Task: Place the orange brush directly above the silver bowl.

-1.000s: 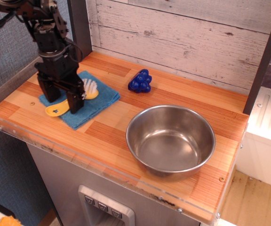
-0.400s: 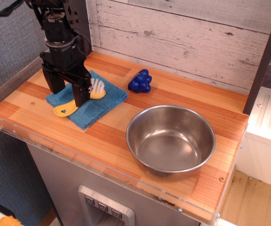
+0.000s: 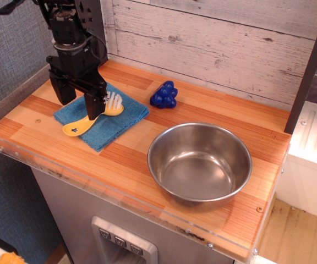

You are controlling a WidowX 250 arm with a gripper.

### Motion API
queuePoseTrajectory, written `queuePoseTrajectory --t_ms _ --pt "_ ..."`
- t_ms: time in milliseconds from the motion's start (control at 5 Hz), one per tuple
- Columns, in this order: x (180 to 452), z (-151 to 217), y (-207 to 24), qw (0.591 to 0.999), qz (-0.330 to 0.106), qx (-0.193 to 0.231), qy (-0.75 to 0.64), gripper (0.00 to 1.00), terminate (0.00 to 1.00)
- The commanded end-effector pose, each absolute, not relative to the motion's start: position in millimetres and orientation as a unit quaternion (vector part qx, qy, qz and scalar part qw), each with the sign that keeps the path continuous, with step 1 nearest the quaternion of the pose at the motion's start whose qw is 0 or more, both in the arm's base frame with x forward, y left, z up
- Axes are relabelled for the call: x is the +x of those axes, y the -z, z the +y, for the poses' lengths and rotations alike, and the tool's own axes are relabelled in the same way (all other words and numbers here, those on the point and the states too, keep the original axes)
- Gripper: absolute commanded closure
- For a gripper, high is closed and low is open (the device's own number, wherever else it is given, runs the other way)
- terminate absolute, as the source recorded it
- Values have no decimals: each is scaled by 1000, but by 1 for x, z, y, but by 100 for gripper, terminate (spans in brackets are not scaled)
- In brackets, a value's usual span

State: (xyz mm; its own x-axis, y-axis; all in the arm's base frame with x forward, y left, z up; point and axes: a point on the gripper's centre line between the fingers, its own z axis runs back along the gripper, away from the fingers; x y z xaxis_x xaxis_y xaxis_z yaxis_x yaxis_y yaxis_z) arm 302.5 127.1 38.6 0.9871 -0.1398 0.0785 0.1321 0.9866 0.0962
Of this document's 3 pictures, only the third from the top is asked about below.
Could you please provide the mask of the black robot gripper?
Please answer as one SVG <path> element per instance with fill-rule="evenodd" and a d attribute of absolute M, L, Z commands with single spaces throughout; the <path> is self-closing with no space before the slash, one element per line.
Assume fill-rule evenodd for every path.
<path fill-rule="evenodd" d="M 105 111 L 107 83 L 98 72 L 99 55 L 85 47 L 77 53 L 58 51 L 57 56 L 48 56 L 50 81 L 62 105 L 76 98 L 76 90 L 85 93 L 85 105 L 90 120 L 95 120 Z"/>

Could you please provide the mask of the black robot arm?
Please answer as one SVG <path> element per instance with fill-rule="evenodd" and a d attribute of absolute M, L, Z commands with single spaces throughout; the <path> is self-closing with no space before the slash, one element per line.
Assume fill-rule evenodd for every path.
<path fill-rule="evenodd" d="M 107 83 L 98 68 L 107 61 L 100 1 L 39 1 L 52 31 L 56 56 L 48 56 L 50 80 L 61 104 L 84 94 L 91 120 L 105 110 Z"/>

